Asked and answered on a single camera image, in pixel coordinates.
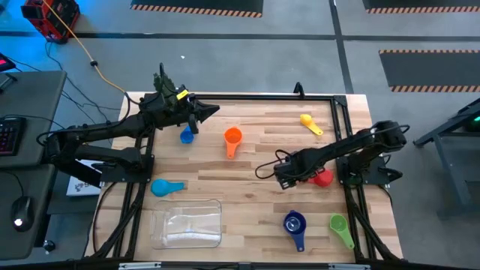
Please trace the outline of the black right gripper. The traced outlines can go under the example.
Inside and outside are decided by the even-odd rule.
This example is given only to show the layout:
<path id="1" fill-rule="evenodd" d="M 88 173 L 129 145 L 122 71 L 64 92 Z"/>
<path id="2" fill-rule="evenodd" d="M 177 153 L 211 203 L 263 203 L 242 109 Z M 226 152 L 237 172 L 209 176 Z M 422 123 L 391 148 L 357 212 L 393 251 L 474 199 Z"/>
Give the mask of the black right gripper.
<path id="1" fill-rule="evenodd" d="M 314 167 L 306 165 L 305 159 L 298 153 L 286 156 L 285 161 L 274 165 L 274 176 L 280 187 L 286 190 L 289 185 L 295 187 L 314 176 Z"/>

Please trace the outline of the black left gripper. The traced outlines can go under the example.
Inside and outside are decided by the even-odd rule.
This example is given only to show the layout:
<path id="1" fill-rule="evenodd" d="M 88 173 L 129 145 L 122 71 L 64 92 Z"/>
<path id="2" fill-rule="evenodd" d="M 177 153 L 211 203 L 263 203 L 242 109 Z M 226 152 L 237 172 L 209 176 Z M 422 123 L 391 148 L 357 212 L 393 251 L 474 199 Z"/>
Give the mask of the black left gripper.
<path id="1" fill-rule="evenodd" d="M 197 122 L 204 122 L 220 109 L 217 104 L 196 101 L 194 94 L 177 100 L 176 94 L 166 98 L 162 93 L 145 94 L 139 105 L 139 119 L 145 126 L 163 129 L 188 124 L 192 134 L 198 134 Z"/>

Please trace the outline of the blue measuring cup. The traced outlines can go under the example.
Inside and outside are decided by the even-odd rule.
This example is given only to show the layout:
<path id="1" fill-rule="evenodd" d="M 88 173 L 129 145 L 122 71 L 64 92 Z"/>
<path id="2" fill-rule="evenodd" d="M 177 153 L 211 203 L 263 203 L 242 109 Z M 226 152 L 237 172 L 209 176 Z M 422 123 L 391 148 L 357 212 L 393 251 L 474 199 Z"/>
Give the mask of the blue measuring cup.
<path id="1" fill-rule="evenodd" d="M 183 144 L 190 144 L 194 141 L 194 133 L 189 125 L 180 133 L 180 140 Z"/>

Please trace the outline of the red measuring cup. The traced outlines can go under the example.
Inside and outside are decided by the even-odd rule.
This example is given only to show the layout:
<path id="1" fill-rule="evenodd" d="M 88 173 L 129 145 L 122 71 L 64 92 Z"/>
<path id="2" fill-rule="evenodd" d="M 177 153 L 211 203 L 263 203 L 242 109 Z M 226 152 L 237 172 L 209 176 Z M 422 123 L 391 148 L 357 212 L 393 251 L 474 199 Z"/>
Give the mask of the red measuring cup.
<path id="1" fill-rule="evenodd" d="M 315 184 L 319 187 L 326 188 L 333 182 L 333 172 L 329 169 L 318 171 L 317 174 L 307 180 L 310 184 Z"/>

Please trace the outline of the orange measuring cup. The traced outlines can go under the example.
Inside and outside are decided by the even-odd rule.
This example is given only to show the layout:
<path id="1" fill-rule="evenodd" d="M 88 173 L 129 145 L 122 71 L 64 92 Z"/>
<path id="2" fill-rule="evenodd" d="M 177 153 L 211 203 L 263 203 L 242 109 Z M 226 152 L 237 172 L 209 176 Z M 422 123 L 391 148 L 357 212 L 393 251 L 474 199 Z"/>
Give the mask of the orange measuring cup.
<path id="1" fill-rule="evenodd" d="M 237 127 L 231 127 L 225 131 L 223 137 L 226 143 L 226 156 L 233 159 L 236 149 L 242 143 L 243 134 Z"/>

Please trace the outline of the navy measuring cup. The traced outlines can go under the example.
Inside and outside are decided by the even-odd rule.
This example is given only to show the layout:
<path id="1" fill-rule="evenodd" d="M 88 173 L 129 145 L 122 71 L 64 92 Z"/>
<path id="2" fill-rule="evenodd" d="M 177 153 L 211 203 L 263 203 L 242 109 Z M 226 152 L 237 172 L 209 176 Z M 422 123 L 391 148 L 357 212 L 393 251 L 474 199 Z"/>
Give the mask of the navy measuring cup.
<path id="1" fill-rule="evenodd" d="M 283 228 L 294 241 L 298 252 L 303 252 L 305 250 L 306 227 L 307 221 L 304 215 L 297 211 L 291 210 L 283 219 Z"/>

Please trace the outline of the green measuring cup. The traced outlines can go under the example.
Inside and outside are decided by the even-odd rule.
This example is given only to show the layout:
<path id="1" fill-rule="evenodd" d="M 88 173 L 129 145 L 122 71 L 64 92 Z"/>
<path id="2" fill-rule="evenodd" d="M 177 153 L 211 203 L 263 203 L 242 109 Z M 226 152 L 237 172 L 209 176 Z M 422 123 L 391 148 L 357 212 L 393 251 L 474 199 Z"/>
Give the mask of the green measuring cup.
<path id="1" fill-rule="evenodd" d="M 352 250 L 355 247 L 355 243 L 349 231 L 347 219 L 343 215 L 336 213 L 332 214 L 329 226 L 342 239 L 346 248 Z"/>

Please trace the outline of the yellow measuring cup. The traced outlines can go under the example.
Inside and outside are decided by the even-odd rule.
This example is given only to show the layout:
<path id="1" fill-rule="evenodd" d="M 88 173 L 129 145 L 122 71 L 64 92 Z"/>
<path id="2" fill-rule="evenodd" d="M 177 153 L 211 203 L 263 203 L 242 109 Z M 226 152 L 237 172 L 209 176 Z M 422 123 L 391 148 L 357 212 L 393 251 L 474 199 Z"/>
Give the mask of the yellow measuring cup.
<path id="1" fill-rule="evenodd" d="M 311 115 L 301 114 L 300 122 L 314 134 L 318 136 L 323 135 L 323 130 L 314 122 Z"/>

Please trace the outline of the teal measuring cup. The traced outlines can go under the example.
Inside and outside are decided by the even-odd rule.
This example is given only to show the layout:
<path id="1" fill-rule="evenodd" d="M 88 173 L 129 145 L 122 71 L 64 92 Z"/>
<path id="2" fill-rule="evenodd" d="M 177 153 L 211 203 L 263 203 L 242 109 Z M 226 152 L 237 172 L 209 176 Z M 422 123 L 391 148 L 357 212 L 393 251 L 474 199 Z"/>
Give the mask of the teal measuring cup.
<path id="1" fill-rule="evenodd" d="M 151 183 L 151 192 L 156 197 L 165 197 L 168 194 L 182 191 L 185 188 L 183 182 L 171 182 L 163 179 L 156 179 Z"/>

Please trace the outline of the clear plastic basket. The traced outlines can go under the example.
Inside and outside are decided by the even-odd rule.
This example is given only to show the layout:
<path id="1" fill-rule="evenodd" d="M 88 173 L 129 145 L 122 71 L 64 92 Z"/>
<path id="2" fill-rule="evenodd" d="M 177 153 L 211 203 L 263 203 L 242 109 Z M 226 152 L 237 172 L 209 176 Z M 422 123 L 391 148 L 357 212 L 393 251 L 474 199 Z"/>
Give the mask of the clear plastic basket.
<path id="1" fill-rule="evenodd" d="M 222 205 L 216 199 L 160 200 L 151 213 L 156 250 L 216 248 L 222 240 Z"/>

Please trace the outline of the black hazard-striped floor mat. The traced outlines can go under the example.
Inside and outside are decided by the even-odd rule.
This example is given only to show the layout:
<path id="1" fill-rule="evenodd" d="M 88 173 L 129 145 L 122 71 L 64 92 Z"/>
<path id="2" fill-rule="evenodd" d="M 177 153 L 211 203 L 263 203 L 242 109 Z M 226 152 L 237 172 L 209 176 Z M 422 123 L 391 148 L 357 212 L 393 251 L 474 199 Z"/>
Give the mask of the black hazard-striped floor mat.
<path id="1" fill-rule="evenodd" d="M 480 92 L 478 49 L 381 49 L 392 92 Z"/>
<path id="2" fill-rule="evenodd" d="M 179 14 L 260 18 L 264 0 L 131 0 L 130 9 Z"/>
<path id="3" fill-rule="evenodd" d="M 480 0 L 362 0 L 368 14 L 480 12 Z"/>

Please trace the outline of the white printed box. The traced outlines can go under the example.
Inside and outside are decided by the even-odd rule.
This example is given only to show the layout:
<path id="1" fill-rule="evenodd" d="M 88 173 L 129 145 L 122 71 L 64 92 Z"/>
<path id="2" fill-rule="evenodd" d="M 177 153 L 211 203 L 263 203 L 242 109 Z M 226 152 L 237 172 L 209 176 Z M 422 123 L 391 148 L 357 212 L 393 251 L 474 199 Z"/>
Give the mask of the white printed box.
<path id="1" fill-rule="evenodd" d="M 71 176 L 68 182 L 66 195 L 68 197 L 97 196 L 101 192 L 99 187 L 92 186 L 78 178 Z"/>

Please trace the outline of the black metal stand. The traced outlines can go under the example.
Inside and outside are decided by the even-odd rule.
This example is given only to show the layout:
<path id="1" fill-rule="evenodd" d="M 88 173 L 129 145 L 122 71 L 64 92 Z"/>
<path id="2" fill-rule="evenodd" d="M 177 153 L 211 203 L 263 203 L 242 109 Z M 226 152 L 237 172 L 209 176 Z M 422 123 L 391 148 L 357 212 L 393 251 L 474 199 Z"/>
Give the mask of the black metal stand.
<path id="1" fill-rule="evenodd" d="M 413 141 L 436 147 L 453 201 L 437 212 L 440 218 L 480 213 L 480 98 L 445 123 Z"/>

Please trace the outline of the dark grey desk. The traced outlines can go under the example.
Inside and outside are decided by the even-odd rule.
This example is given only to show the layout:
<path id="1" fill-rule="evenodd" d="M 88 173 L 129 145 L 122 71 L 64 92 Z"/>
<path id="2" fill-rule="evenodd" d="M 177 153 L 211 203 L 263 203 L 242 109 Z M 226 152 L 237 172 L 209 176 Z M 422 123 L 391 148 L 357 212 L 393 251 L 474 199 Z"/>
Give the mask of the dark grey desk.
<path id="1" fill-rule="evenodd" d="M 18 151 L 0 154 L 0 261 L 22 260 L 30 255 L 39 234 L 57 170 L 42 163 L 43 147 L 36 138 L 51 128 L 62 93 L 66 73 L 63 71 L 13 73 L 16 82 L 0 94 L 0 118 L 20 115 L 26 118 Z M 31 228 L 14 229 L 11 209 L 21 196 L 32 202 Z"/>

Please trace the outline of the red and black equipment case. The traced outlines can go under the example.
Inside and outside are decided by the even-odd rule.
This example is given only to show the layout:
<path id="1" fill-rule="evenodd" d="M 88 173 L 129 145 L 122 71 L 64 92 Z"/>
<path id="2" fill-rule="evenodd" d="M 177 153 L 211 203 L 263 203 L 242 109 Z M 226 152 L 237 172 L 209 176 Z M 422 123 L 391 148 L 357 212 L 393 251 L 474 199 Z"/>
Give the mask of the red and black equipment case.
<path id="1" fill-rule="evenodd" d="M 22 15 L 49 42 L 66 44 L 80 16 L 75 0 L 25 0 Z"/>

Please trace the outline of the black keyboard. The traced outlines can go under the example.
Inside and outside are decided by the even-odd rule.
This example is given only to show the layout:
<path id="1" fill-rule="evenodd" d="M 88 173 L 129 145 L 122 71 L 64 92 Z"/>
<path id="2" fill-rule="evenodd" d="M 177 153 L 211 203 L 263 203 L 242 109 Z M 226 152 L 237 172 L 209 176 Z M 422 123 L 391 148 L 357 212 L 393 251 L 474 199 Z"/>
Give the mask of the black keyboard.
<path id="1" fill-rule="evenodd" d="M 26 126 L 26 118 L 0 118 L 0 156 L 17 154 Z"/>

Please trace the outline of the black computer mouse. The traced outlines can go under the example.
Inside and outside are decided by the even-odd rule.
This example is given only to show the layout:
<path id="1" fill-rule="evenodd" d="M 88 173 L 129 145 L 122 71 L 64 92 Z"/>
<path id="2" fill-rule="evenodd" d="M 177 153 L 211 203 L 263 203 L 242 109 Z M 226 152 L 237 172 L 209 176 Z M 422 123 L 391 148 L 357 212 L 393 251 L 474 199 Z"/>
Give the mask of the black computer mouse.
<path id="1" fill-rule="evenodd" d="M 31 229 L 35 214 L 33 199 L 30 196 L 21 196 L 13 202 L 10 210 L 10 220 L 17 232 L 22 233 Z"/>

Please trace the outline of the black device with red light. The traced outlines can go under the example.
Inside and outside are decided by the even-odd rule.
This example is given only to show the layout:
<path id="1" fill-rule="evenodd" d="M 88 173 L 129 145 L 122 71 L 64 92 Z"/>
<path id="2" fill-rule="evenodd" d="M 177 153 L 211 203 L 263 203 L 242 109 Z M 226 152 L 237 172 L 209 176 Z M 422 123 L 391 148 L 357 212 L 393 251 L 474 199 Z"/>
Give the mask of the black device with red light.
<path id="1" fill-rule="evenodd" d="M 16 68 L 16 64 L 7 56 L 0 53 L 0 72 L 9 71 Z"/>

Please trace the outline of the black aluminium table frame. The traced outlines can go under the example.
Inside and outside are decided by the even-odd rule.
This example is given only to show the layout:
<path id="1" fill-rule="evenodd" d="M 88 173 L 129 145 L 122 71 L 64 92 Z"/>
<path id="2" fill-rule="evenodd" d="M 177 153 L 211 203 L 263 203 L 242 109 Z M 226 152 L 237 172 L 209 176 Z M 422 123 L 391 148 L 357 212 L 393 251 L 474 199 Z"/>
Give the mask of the black aluminium table frame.
<path id="1" fill-rule="evenodd" d="M 190 144 L 183 144 L 180 127 L 167 127 L 154 135 L 154 179 L 183 182 L 185 189 L 164 198 L 145 192 L 141 211 L 127 225 L 113 248 L 124 255 L 133 248 L 136 261 L 250 263 L 254 267 L 276 263 L 298 267 L 303 263 L 351 263 L 354 253 L 329 228 L 332 214 L 347 213 L 344 188 L 299 184 L 282 190 L 272 177 L 275 151 L 322 147 L 343 139 L 350 131 L 371 126 L 363 94 L 212 94 L 208 104 L 220 109 L 199 126 Z M 311 115 L 323 130 L 318 136 L 300 122 Z M 224 133 L 237 127 L 243 134 L 235 157 L 227 157 Z M 156 250 L 150 244 L 152 210 L 160 200 L 218 200 L 222 205 L 222 240 L 214 248 Z M 283 227 L 291 211 L 304 215 L 307 227 L 303 252 Z"/>

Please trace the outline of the silver metal bracket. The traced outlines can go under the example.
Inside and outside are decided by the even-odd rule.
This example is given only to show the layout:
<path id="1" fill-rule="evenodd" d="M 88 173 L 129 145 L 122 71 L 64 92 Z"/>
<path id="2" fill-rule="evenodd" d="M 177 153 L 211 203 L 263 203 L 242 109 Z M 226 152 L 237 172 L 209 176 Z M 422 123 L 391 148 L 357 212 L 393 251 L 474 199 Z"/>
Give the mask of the silver metal bracket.
<path id="1" fill-rule="evenodd" d="M 330 263 L 328 270 L 371 270 L 371 267 L 361 264 Z"/>
<path id="2" fill-rule="evenodd" d="M 161 262 L 129 262 L 118 266 L 118 270 L 160 270 L 161 268 Z"/>

